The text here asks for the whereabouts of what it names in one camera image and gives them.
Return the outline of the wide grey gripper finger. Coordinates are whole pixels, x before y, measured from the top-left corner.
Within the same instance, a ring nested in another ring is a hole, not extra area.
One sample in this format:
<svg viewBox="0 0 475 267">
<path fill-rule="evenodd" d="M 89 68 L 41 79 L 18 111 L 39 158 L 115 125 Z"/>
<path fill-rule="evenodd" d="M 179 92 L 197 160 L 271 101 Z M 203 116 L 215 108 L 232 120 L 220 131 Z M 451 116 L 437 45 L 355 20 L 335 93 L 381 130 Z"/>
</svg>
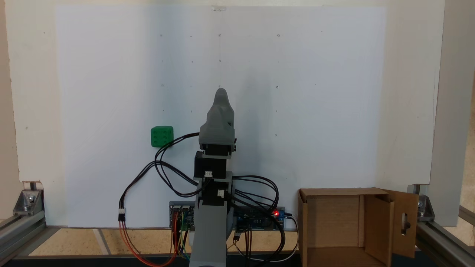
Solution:
<svg viewBox="0 0 475 267">
<path fill-rule="evenodd" d="M 230 101 L 224 88 L 219 88 L 216 91 L 213 104 L 206 116 L 207 124 L 217 123 L 218 121 L 230 124 Z"/>
</svg>

